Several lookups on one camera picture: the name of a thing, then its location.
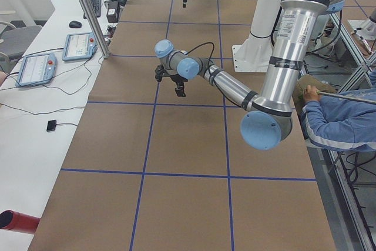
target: white desk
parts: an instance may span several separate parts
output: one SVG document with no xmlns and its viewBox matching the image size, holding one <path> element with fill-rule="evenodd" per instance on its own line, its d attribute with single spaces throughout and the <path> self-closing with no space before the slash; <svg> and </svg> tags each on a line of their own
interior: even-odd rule
<svg viewBox="0 0 376 251">
<path fill-rule="evenodd" d="M 82 23 L 79 29 L 70 29 L 72 20 Z M 108 22 L 106 9 L 102 5 L 102 16 L 98 18 L 103 33 Z M 64 47 L 67 34 L 89 32 L 90 26 L 83 19 L 78 0 L 64 0 L 40 31 L 26 54 L 52 48 Z M 56 52 L 58 63 L 56 74 L 70 70 L 84 63 L 64 63 L 62 52 Z M 85 106 L 88 95 L 100 69 L 98 60 L 102 54 L 97 50 L 86 64 L 92 72 L 88 84 L 74 95 L 67 95 L 59 89 L 43 86 L 0 91 L 0 103 L 21 108 L 33 113 L 50 112 L 58 109 Z M 54 78 L 49 86 L 56 86 L 67 92 L 79 89 L 87 80 L 89 72 L 81 66 L 72 72 Z M 8 78 L 1 89 L 12 88 L 15 81 Z M 29 115 L 25 112 L 0 106 L 0 213 L 15 210 L 41 217 L 49 195 L 61 168 L 76 127 L 61 125 L 56 131 L 47 132 L 47 121 L 78 124 L 83 109 L 55 112 L 48 115 Z M 0 230 L 0 250 L 27 250 L 32 235 Z"/>
</svg>

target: chair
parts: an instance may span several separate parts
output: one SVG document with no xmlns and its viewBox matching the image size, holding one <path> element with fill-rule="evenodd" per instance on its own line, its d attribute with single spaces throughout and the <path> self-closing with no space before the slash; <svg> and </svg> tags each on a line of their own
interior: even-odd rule
<svg viewBox="0 0 376 251">
<path fill-rule="evenodd" d="M 0 15 L 14 13 L 15 11 L 0 11 Z M 0 71 L 10 73 L 39 31 L 41 31 L 42 26 L 34 25 L 16 28 L 15 25 L 4 21 L 0 21 L 0 25 L 6 25 L 11 28 L 0 35 Z"/>
</svg>

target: keyboard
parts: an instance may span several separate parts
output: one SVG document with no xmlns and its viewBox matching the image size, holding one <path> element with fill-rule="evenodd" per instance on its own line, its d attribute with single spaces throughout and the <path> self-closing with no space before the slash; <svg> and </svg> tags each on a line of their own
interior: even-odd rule
<svg viewBox="0 0 376 251">
<path fill-rule="evenodd" d="M 94 9 L 94 13 L 96 15 L 96 17 L 100 17 L 101 15 L 101 7 L 102 7 L 102 0 L 90 0 L 92 5 L 93 5 L 93 9 Z"/>
</svg>

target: metal pole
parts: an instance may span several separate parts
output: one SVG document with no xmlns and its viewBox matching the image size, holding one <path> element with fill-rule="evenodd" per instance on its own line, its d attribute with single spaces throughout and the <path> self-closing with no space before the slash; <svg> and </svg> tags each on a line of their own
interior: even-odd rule
<svg viewBox="0 0 376 251">
<path fill-rule="evenodd" d="M 346 99 L 346 100 L 352 100 L 352 101 L 357 101 L 357 102 L 364 102 L 364 103 L 376 105 L 376 101 L 374 101 L 374 100 L 363 99 L 363 98 L 356 98 L 356 97 L 353 97 L 353 96 L 346 96 L 346 95 L 340 95 L 340 94 L 334 94 L 334 93 L 327 93 L 327 92 L 322 92 L 322 91 L 318 91 L 317 94 L 324 95 L 324 96 L 335 97 L 335 98 Z"/>
<path fill-rule="evenodd" d="M 102 51 L 103 57 L 106 59 L 110 55 L 107 43 L 103 36 L 102 30 L 100 29 L 99 22 L 96 19 L 93 6 L 90 0 L 79 0 L 82 10 L 85 13 L 89 25 L 92 29 L 94 37 L 99 45 L 100 50 Z"/>
</svg>

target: red object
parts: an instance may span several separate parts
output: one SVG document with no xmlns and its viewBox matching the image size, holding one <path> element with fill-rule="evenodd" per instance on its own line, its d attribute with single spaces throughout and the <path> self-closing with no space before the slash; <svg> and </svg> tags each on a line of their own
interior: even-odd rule
<svg viewBox="0 0 376 251">
<path fill-rule="evenodd" d="M 0 214 L 0 229 L 34 234 L 40 218 L 7 210 Z"/>
</svg>

